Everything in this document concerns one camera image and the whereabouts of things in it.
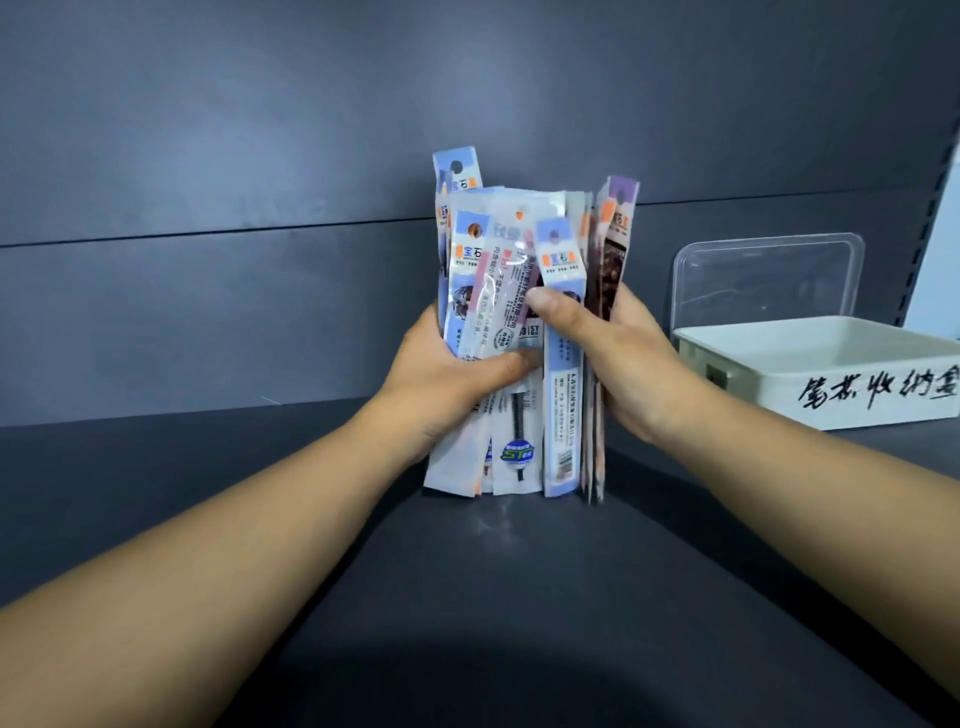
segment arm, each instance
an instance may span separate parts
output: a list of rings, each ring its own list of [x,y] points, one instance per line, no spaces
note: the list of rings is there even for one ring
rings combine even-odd
[[[528,300],[583,346],[622,424],[960,697],[960,483],[705,382],[623,287],[610,322]]]
[[[456,360],[428,309],[348,424],[0,610],[0,724],[212,723],[391,481],[527,371]]]

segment gray wall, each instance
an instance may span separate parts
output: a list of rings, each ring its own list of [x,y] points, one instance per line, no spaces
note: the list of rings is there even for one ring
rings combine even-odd
[[[957,132],[950,0],[0,6],[0,425],[362,397],[434,288],[430,153],[643,180],[628,281],[854,231],[900,323]]]

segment right forearm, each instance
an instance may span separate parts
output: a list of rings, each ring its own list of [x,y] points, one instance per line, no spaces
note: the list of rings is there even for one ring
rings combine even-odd
[[[659,433],[758,535],[960,692],[960,484],[691,386]]]

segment white storage box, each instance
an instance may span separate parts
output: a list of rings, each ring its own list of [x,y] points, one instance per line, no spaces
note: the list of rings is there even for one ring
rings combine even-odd
[[[847,316],[687,327],[674,335],[695,372],[817,429],[960,414],[960,342]]]

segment dark gray tabletop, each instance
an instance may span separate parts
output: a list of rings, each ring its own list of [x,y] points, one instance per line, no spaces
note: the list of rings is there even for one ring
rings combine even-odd
[[[0,428],[0,603],[357,404]],[[958,431],[845,436],[956,473]],[[958,724],[955,702],[706,490],[610,459],[602,507],[444,497],[408,472],[222,723]]]

